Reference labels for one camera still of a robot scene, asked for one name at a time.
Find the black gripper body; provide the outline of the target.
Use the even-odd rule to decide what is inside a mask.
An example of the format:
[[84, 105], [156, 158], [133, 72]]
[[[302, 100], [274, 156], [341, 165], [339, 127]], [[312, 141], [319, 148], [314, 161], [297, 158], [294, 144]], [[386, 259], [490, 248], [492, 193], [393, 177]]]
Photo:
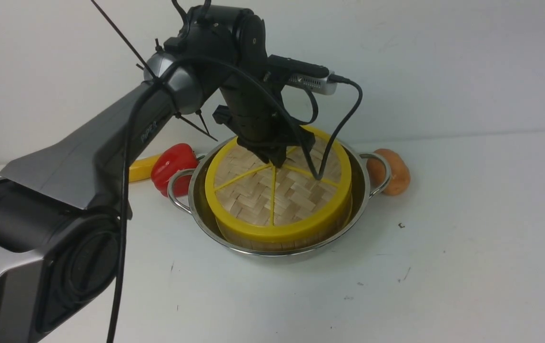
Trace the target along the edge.
[[288, 146], [311, 150], [314, 134], [306, 122], [289, 115], [281, 91], [286, 85], [312, 90], [297, 76], [316, 77], [316, 65], [281, 56], [246, 57], [238, 63], [220, 91], [226, 102], [213, 113], [214, 121], [229, 128], [238, 143], [256, 155], [285, 155]]

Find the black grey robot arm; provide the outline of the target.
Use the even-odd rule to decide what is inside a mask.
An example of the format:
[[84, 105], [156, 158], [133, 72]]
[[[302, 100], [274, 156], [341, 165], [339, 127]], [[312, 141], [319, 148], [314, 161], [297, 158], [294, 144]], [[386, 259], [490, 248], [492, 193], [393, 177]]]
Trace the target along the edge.
[[118, 318], [127, 220], [128, 169], [172, 117], [214, 113], [239, 143], [277, 166], [288, 146], [314, 138], [290, 117], [281, 89], [326, 67], [270, 56], [264, 21], [250, 9], [177, 11], [183, 26], [144, 61], [144, 81], [48, 148], [0, 172], [0, 343], [37, 343], [116, 281], [109, 329]]

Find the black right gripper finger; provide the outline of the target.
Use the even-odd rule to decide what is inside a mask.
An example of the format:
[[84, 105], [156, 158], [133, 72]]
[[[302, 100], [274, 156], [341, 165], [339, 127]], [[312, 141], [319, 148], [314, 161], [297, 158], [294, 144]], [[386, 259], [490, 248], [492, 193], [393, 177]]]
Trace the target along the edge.
[[272, 164], [275, 167], [281, 168], [282, 165], [285, 163], [286, 150], [287, 150], [287, 146], [285, 145], [274, 146], [272, 148]]

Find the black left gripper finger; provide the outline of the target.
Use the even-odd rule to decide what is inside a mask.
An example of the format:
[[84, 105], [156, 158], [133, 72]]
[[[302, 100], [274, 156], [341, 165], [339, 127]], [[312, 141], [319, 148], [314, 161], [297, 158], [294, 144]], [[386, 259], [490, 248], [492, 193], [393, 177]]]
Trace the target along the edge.
[[256, 146], [252, 147], [252, 152], [263, 163], [272, 163], [272, 165], [275, 165], [275, 155], [277, 152], [277, 148], [270, 146]]

